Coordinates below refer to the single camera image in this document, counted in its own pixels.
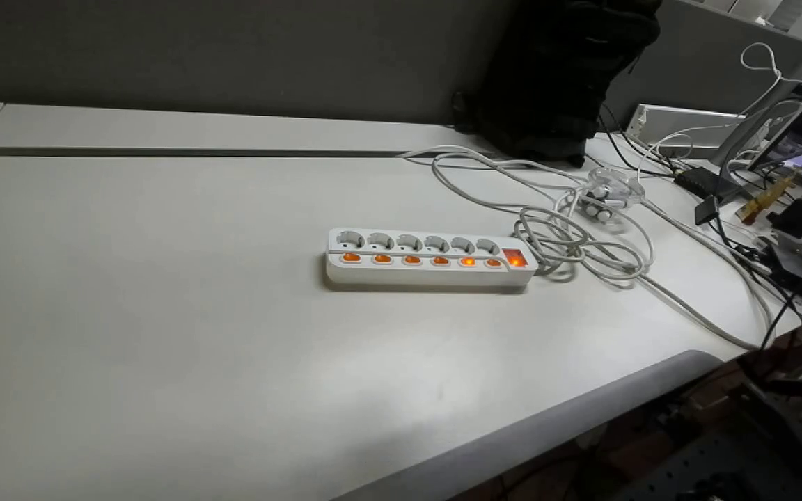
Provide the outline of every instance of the black trim strip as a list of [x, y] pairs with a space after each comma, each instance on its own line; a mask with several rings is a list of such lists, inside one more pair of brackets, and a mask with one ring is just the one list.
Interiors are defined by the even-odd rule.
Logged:
[[179, 147], [0, 147], [0, 156], [76, 156], [76, 159], [389, 159], [403, 151], [179, 151]]

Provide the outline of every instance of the tangled cable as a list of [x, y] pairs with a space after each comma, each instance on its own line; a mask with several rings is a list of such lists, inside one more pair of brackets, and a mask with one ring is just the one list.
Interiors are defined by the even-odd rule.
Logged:
[[[575, 219], [576, 206], [583, 202], [598, 202], [594, 198], [584, 198], [590, 188], [590, 179], [575, 174], [550, 165], [537, 161], [525, 161], [525, 159], [487, 159], [480, 151], [470, 147], [438, 147], [438, 151], [416, 151], [403, 152], [406, 161], [412, 165], [426, 165], [433, 166], [433, 174], [451, 188], [454, 195], [492, 209], [513, 215], [513, 237], [526, 243], [537, 259], [537, 275], [545, 275], [550, 282], [575, 282], [576, 268], [584, 268], [597, 279], [601, 279], [609, 286], [630, 290], [640, 275], [650, 273], [655, 262], [655, 248], [644, 226], [637, 226], [633, 216], [616, 212], [616, 219], [623, 219], [633, 226], [644, 243], [647, 250], [635, 248], [626, 238], [598, 238], [590, 234], [583, 222]], [[477, 198], [465, 188], [459, 188], [447, 170], [491, 170], [498, 173], [525, 188], [541, 195], [545, 206], [533, 206], [533, 202], [498, 202], [498, 201], [486, 201]], [[541, 170], [552, 173], [557, 179], [565, 179], [565, 183], [541, 183], [533, 179], [525, 179], [513, 170]]]

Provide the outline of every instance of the white desk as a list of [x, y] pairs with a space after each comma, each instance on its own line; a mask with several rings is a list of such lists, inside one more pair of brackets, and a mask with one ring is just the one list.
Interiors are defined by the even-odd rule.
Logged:
[[[655, 279], [761, 339], [728, 265], [635, 216]], [[587, 273], [526, 295], [332, 293], [332, 226], [509, 231], [399, 159], [0, 159], [0, 501], [334, 499], [590, 393], [608, 403], [601, 387], [680, 354], [740, 354]], [[678, 385], [635, 382], [640, 397]]]
[[5, 106], [0, 147], [163, 151], [416, 151], [474, 145], [441, 124]]

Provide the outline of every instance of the white power strip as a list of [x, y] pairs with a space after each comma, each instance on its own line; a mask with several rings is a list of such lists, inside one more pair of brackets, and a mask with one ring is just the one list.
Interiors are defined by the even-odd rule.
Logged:
[[344, 286], [525, 290], [537, 259], [520, 238], [332, 227], [325, 279]]

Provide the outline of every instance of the power cord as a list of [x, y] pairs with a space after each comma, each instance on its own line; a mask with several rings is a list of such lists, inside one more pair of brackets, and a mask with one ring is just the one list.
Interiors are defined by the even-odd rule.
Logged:
[[637, 140], [633, 140], [626, 131], [622, 131], [622, 140], [630, 145], [630, 151], [635, 151], [637, 156], [644, 156], [644, 159], [650, 159], [650, 161], [655, 161], [655, 165], [661, 165], [661, 166], [665, 166], [665, 170], [672, 170], [675, 174], [678, 174], [678, 165], [665, 156], [665, 152], [661, 152], [661, 151], [650, 151], [650, 145], [640, 145]]
[[622, 159], [622, 165], [626, 166], [626, 170], [633, 170], [633, 173], [637, 173], [637, 174], [651, 174], [651, 179], [675, 179], [675, 173], [661, 173], [661, 170], [644, 170], [644, 166], [637, 166], [637, 165], [633, 165], [626, 156], [623, 156], [623, 151], [618, 147], [618, 140], [609, 133], [609, 127], [608, 127], [608, 123], [601, 119], [601, 115], [597, 117], [598, 119], [598, 127], [601, 127], [601, 133], [608, 135], [608, 142], [612, 145], [612, 151], [618, 152], [618, 159]]
[[797, 301], [800, 293], [802, 293], [802, 286], [795, 286], [795, 290], [790, 290], [790, 295], [785, 298], [783, 309], [779, 309], [779, 311], [774, 315], [774, 319], [768, 323], [767, 336], [763, 336], [763, 343], [761, 343], [761, 350], [767, 350], [774, 328], [779, 326], [779, 319], [785, 318], [785, 311], [795, 305], [795, 301]]
[[763, 273], [757, 273], [745, 257], [736, 254], [738, 244], [733, 244], [733, 238], [728, 237], [728, 227], [722, 222], [722, 216], [717, 215], [707, 226], [719, 234], [719, 238], [728, 244], [729, 257], [754, 279], [754, 284], [767, 286], [768, 293], [779, 295], [783, 301], [788, 298], [788, 293], [783, 286], [778, 286], [771, 279], [767, 279]]
[[[717, 222], [717, 226], [710, 226], [710, 227], [717, 227], [717, 234], [719, 234], [722, 243], [728, 244], [729, 257], [740, 265], [740, 257], [736, 254], [736, 244], [733, 244], [733, 238], [728, 237], [728, 227], [725, 227], [719, 212], [717, 212], [712, 222]], [[785, 315], [788, 309], [790, 309], [795, 315], [800, 315], [800, 309], [797, 309], [797, 302], [795, 302], [797, 295], [788, 295], [788, 293], [779, 290], [774, 282], [768, 282], [768, 286], [771, 286], [785, 302], [783, 302], [783, 309], [774, 315], [774, 319], [768, 323], [768, 328], [767, 328], [767, 334], [763, 334], [761, 350], [767, 347], [768, 336], [774, 334], [778, 323], [783, 319], [783, 315]]]
[[[690, 238], [696, 238], [703, 248], [707, 248], [710, 254], [717, 254], [719, 259], [725, 259], [738, 275], [740, 282], [750, 286], [750, 295], [761, 302], [767, 323], [771, 323], [771, 309], [763, 301], [757, 284], [753, 282], [753, 275], [728, 254], [722, 250], [717, 243], [710, 243], [707, 237], [696, 234], [694, 227], [682, 226], [680, 219], [675, 219], [672, 215], [665, 215], [661, 206], [655, 206], [651, 201], [644, 201], [644, 206], [658, 215], [661, 219], [672, 222], [675, 227], [680, 227], [682, 234], [687, 234]], [[757, 344], [738, 339], [736, 334], [729, 334], [728, 328], [717, 326], [710, 318], [704, 318], [703, 311], [696, 311], [687, 301], [682, 301], [680, 295], [675, 295], [672, 290], [665, 290], [662, 284], [658, 284], [655, 279], [644, 275], [644, 284], [650, 284], [655, 293], [665, 295], [668, 301], [675, 301], [680, 309], [685, 309], [690, 318], [696, 318], [703, 326], [707, 326], [712, 334], [719, 334], [722, 339], [754, 350]]]
[[[492, 212], [505, 212], [513, 215], [513, 237], [518, 237], [520, 243], [526, 243], [537, 259], [537, 275], [545, 275], [552, 282], [575, 282], [576, 279], [576, 268], [584, 268], [587, 273], [594, 273], [597, 279], [601, 279], [605, 284], [616, 286], [616, 290], [630, 290], [640, 275], [650, 273], [651, 262], [655, 262], [655, 244], [651, 237], [647, 234], [647, 227], [640, 222], [635, 222], [633, 216], [626, 216], [623, 212], [616, 212], [616, 219], [623, 219], [626, 226], [633, 226], [647, 250], [635, 248], [626, 238], [601, 238], [594, 231], [587, 231], [583, 222], [575, 219], [575, 212], [583, 202], [597, 202], [601, 206], [601, 201], [587, 198], [590, 188], [590, 179], [565, 173], [565, 170], [554, 170], [537, 161], [525, 161], [525, 159], [487, 159], [480, 151], [470, 147], [442, 147], [442, 151], [419, 151], [419, 152], [403, 152], [406, 161], [416, 165], [426, 165], [433, 170], [433, 174], [454, 195], [459, 195], [462, 201], [470, 201], [477, 206], [492, 209]], [[465, 191], [462, 187], [456, 187], [447, 170], [491, 170], [498, 173], [515, 183], [520, 183], [525, 188], [541, 195], [545, 201], [545, 206], [534, 206], [534, 202], [502, 202], [502, 201], [486, 201], [477, 198], [470, 191]], [[552, 173], [565, 179], [565, 187], [557, 183], [541, 183], [533, 179], [520, 179], [513, 170], [541, 170], [541, 173]]]

